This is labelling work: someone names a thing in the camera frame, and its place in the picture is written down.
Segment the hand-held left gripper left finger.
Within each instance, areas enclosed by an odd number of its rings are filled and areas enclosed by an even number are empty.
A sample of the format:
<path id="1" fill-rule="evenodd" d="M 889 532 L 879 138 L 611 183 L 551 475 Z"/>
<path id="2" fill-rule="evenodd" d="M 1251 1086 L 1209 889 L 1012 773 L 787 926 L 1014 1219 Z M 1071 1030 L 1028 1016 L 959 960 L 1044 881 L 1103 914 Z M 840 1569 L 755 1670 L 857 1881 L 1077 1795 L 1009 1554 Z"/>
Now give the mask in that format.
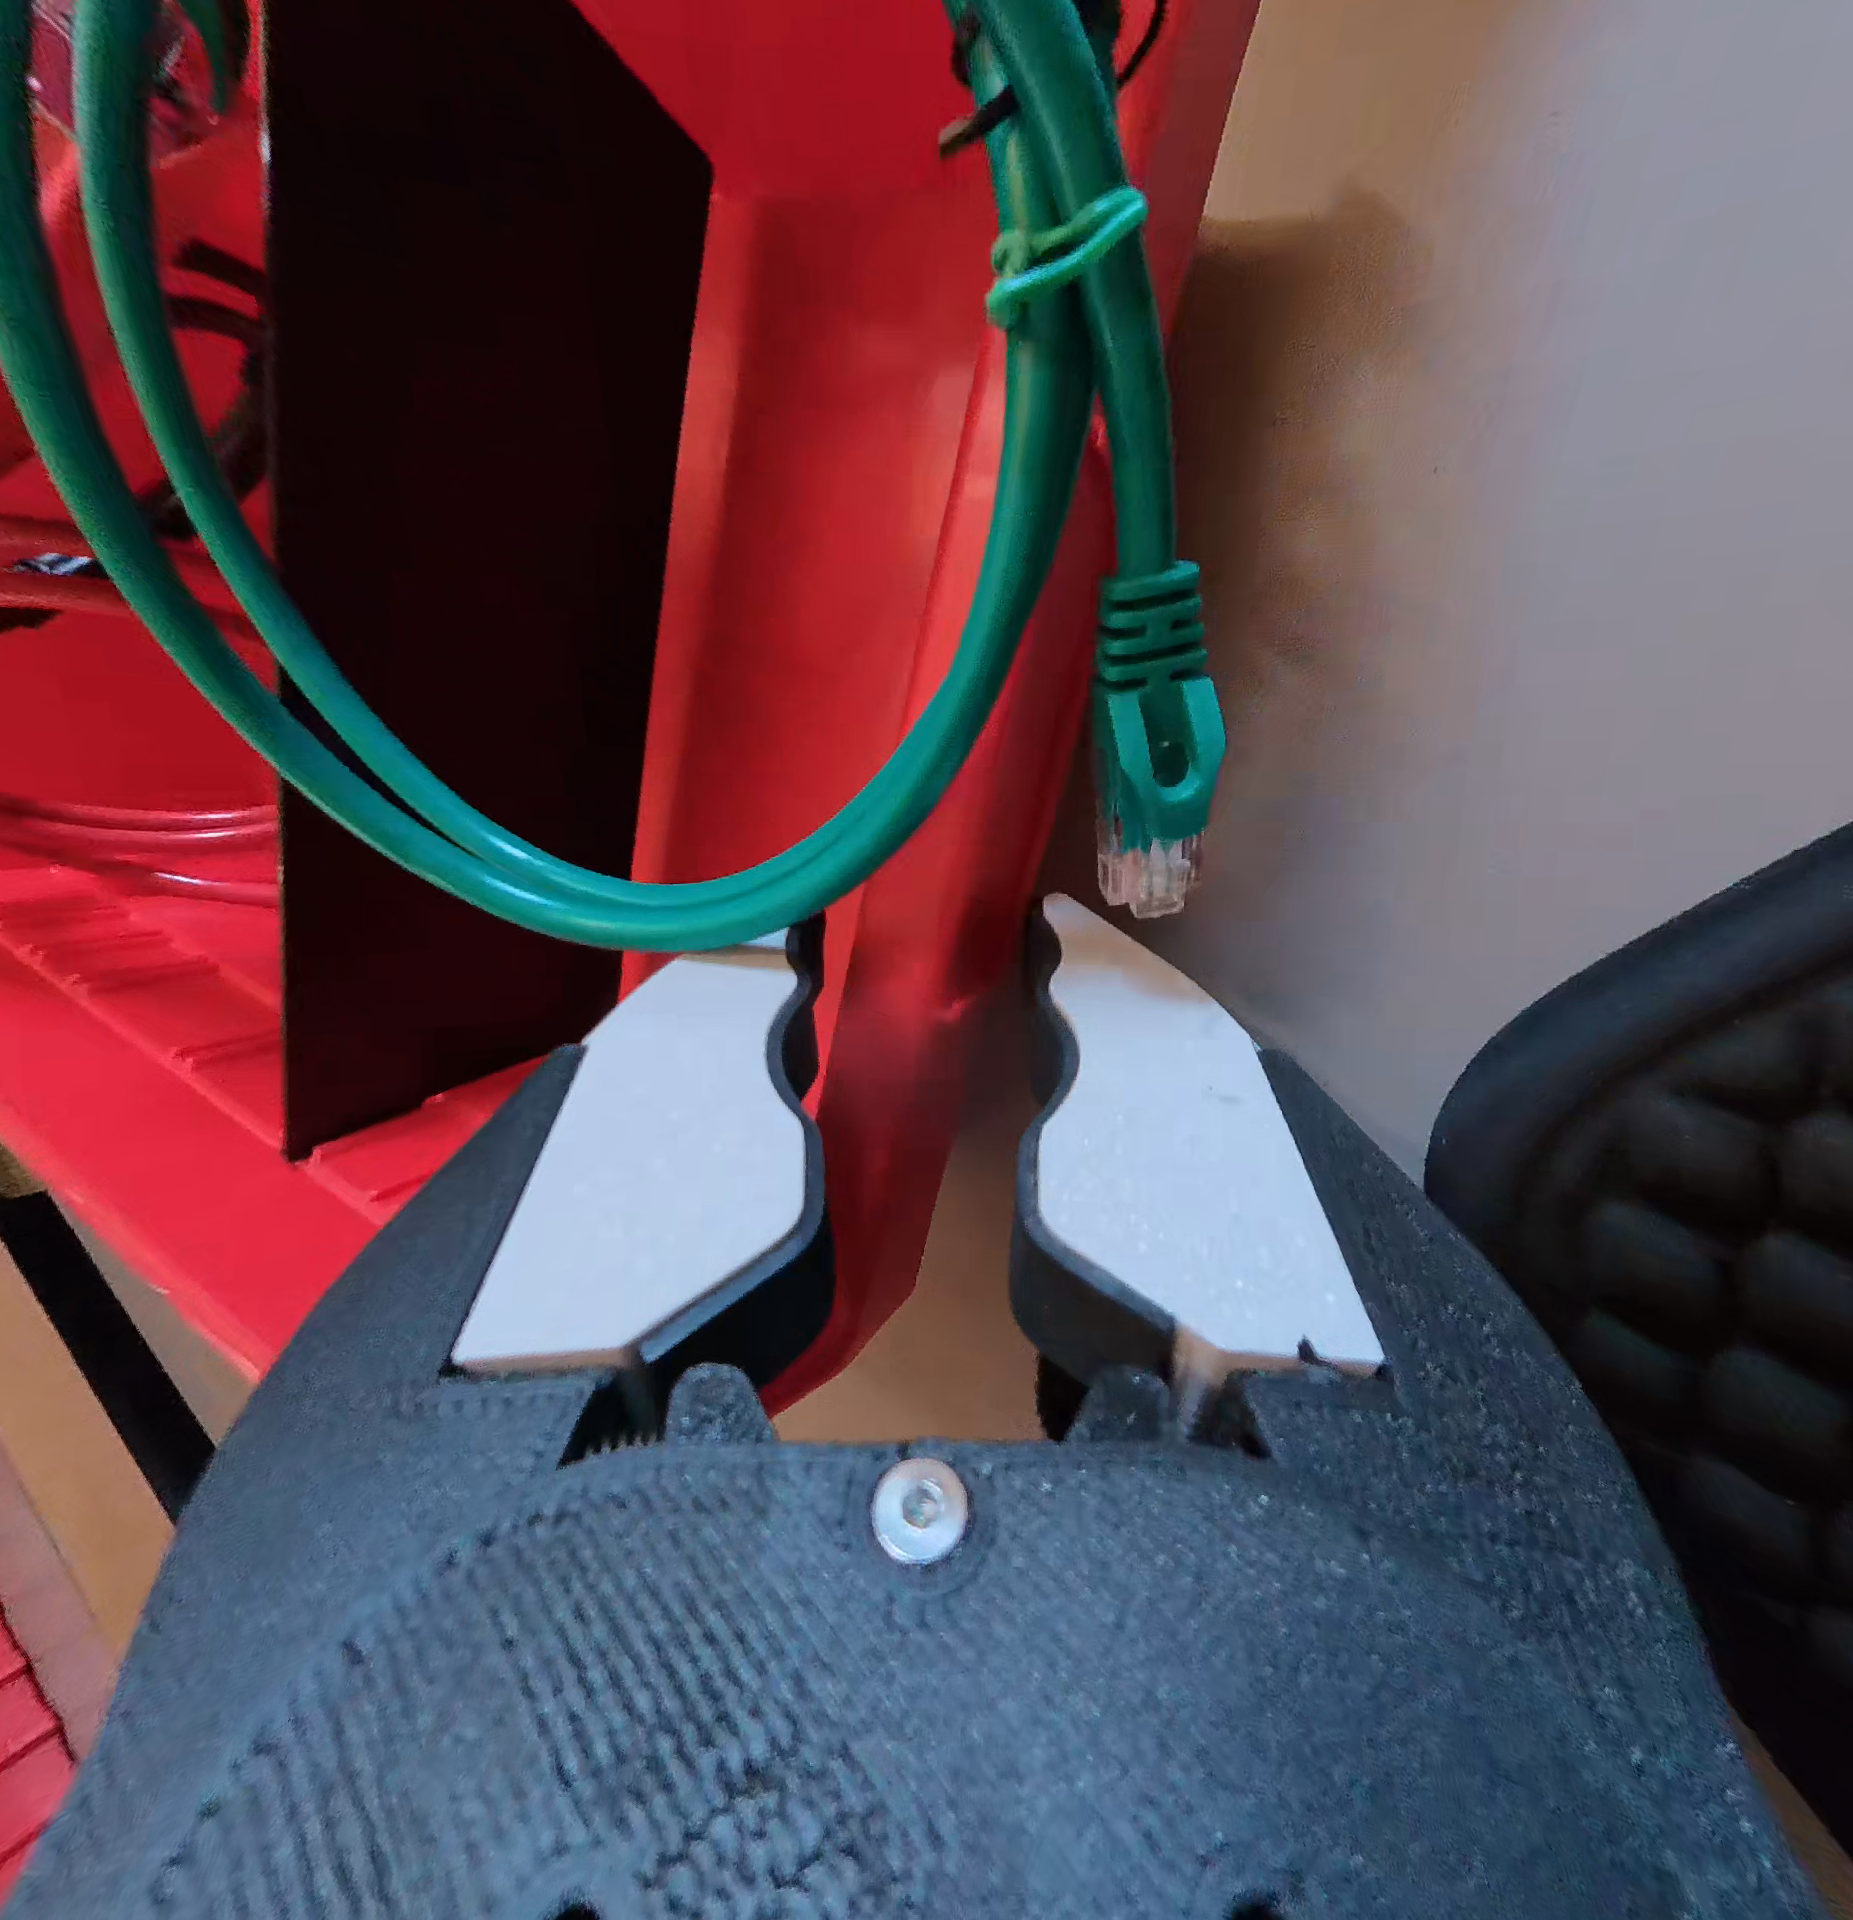
<path id="1" fill-rule="evenodd" d="M 833 1303 L 816 1077 L 822 920 L 679 956 L 451 1161 L 480 1196 L 468 1379 L 608 1371 L 765 1388 Z"/>

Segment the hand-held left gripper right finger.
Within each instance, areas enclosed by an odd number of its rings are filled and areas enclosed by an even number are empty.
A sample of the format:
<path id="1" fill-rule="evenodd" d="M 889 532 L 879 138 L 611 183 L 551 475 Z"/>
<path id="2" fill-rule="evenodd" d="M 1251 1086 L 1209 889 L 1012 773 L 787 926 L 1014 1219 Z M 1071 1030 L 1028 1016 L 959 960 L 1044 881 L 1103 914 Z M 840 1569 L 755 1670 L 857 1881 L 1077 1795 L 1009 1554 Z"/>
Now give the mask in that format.
<path id="1" fill-rule="evenodd" d="M 1028 929 L 1037 1115 L 1011 1307 L 1071 1379 L 1229 1379 L 1383 1343 L 1251 1032 L 1072 896 Z"/>

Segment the red plastic bin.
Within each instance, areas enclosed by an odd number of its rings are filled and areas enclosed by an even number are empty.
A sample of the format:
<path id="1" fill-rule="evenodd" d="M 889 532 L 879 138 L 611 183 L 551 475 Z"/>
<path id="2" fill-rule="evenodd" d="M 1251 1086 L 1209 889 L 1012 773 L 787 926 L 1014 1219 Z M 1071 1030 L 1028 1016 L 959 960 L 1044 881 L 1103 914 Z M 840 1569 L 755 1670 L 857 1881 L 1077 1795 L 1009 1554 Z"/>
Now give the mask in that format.
<path id="1" fill-rule="evenodd" d="M 632 871 L 820 827 L 956 658 L 999 494 L 999 226 L 943 5 L 576 5 L 710 162 Z M 157 284 L 276 563 L 266 5 L 154 5 Z M 247 1388 L 339 1268 L 661 956 L 558 942 L 293 795 L 164 656 L 0 368 L 0 1138 Z"/>

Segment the black bin divider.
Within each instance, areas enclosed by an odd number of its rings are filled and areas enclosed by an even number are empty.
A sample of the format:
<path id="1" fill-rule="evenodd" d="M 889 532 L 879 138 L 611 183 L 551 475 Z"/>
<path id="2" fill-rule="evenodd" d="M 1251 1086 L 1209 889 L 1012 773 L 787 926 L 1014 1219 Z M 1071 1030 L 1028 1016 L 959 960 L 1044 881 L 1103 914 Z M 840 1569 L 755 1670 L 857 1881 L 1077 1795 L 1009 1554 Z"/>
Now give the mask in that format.
<path id="1" fill-rule="evenodd" d="M 710 162 L 564 1 L 266 5 L 281 581 L 454 792 L 629 875 Z"/>

